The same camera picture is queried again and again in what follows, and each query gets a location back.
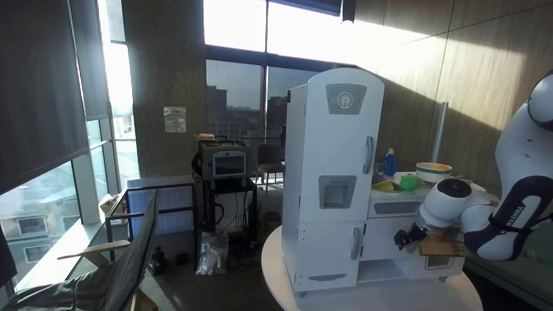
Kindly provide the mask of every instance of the window sill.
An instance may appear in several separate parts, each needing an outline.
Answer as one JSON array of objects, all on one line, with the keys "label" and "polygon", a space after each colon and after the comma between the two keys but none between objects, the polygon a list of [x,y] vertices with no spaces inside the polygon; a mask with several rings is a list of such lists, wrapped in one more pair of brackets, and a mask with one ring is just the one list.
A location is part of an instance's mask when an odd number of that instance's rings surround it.
[{"label": "window sill", "polygon": [[24,289],[63,282],[71,274],[80,257],[58,260],[58,257],[78,253],[90,242],[103,226],[105,217],[100,211],[100,221],[94,224],[74,224],[58,242],[15,286],[15,292]]}]

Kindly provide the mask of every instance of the metal pipe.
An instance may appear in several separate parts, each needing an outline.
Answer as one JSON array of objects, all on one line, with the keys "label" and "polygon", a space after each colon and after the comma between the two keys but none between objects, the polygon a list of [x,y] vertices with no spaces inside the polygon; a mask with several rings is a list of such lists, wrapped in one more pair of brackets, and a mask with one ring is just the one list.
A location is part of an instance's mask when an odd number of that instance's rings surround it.
[{"label": "metal pipe", "polygon": [[434,139],[432,158],[430,159],[430,161],[434,163],[438,162],[438,155],[440,154],[440,147],[442,145],[442,139],[444,137],[444,127],[446,124],[446,114],[448,106],[448,102],[442,103],[442,110],[440,112],[440,118],[438,119],[438,127],[436,128],[436,139]]}]

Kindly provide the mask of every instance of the floor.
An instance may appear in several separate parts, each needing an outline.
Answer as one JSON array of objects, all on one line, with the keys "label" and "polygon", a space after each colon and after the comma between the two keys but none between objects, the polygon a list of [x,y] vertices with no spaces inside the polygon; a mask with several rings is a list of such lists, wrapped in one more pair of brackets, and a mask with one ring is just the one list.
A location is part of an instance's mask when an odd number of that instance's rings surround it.
[{"label": "floor", "polygon": [[[259,200],[263,204],[261,215],[267,210],[281,206],[281,186],[269,186],[268,195],[259,191]],[[126,227],[116,227],[114,238],[124,239]],[[261,230],[261,236],[267,237],[269,230]],[[250,258],[241,266],[234,265],[227,274],[216,276],[196,276],[194,264],[176,265],[177,253],[188,252],[192,257],[192,232],[155,236],[154,246],[161,246],[168,265],[166,271],[152,276],[146,271],[140,288],[151,297],[162,311],[187,310],[281,310],[269,292],[260,266],[260,257]],[[92,244],[106,241],[105,231],[100,231]],[[79,276],[95,269],[88,260],[83,259],[77,265],[73,276]],[[485,278],[465,271],[478,291],[484,310],[521,309],[538,310],[518,297],[496,286]]]}]

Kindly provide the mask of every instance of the black chair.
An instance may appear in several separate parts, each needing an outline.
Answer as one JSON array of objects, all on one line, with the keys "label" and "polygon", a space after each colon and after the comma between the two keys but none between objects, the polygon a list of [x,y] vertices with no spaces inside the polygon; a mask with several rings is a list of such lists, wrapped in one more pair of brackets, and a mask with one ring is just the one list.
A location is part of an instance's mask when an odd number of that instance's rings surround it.
[{"label": "black chair", "polygon": [[[158,306],[138,287],[144,279],[152,247],[152,237],[158,223],[159,189],[150,199],[144,213],[140,232],[128,241],[91,246],[65,258],[83,256],[98,267],[80,277],[53,285],[29,288],[12,296],[2,311],[12,310],[75,310],[122,311],[130,304],[131,310],[140,310],[142,304],[157,311]],[[116,261],[110,262],[100,252],[127,247]]]},{"label": "black chair", "polygon": [[265,184],[265,195],[269,188],[269,174],[275,174],[275,183],[277,182],[277,173],[284,173],[286,168],[280,161],[280,148],[272,144],[261,144],[257,147],[257,174],[255,183],[259,178],[259,173],[267,174],[267,183]]}]

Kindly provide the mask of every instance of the franka emika robot arm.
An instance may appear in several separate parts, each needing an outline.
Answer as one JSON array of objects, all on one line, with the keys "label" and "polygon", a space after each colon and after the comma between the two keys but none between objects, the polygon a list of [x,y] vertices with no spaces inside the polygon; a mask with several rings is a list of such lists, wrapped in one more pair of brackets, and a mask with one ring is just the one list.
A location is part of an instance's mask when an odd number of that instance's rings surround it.
[{"label": "franka emika robot arm", "polygon": [[469,251],[487,260],[514,260],[528,235],[551,221],[553,214],[539,217],[553,199],[553,71],[507,124],[495,159],[503,196],[499,204],[459,179],[442,180],[426,196],[411,230],[394,236],[399,249],[441,234],[460,218]]}]

